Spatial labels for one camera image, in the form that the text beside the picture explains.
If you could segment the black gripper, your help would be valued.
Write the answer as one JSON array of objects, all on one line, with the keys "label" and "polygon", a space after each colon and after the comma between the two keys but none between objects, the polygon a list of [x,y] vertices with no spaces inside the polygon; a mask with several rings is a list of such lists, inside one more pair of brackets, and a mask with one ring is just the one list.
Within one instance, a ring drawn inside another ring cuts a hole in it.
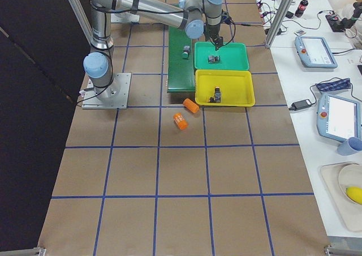
[{"label": "black gripper", "polygon": [[231,17],[227,11],[222,10],[220,21],[216,25],[211,25],[209,22],[211,18],[206,16],[205,24],[205,40],[210,41],[217,51],[219,48],[223,47],[223,37],[219,35],[221,24],[225,23],[231,24]]}]

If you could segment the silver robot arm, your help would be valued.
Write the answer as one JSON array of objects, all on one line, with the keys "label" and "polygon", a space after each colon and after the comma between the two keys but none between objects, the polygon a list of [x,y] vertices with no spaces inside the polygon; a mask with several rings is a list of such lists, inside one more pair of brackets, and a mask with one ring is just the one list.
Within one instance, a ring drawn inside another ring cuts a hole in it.
[{"label": "silver robot arm", "polygon": [[219,35],[222,0],[179,0],[177,6],[158,0],[90,0],[90,5],[93,35],[91,50],[83,60],[83,67],[92,83],[92,96],[83,100],[84,108],[116,109],[127,105],[131,75],[116,74],[113,69],[112,14],[129,12],[144,16],[183,30],[190,39],[205,35],[216,49],[224,45]]}]

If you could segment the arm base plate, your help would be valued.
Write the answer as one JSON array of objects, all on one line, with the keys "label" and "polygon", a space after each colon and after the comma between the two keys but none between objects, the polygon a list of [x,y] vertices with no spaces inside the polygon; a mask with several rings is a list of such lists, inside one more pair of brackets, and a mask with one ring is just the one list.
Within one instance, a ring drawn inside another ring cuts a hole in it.
[{"label": "arm base plate", "polygon": [[81,102],[83,109],[126,109],[131,85],[131,73],[116,73],[113,83],[103,92],[100,88],[94,88],[91,79],[88,79],[84,99]]}]

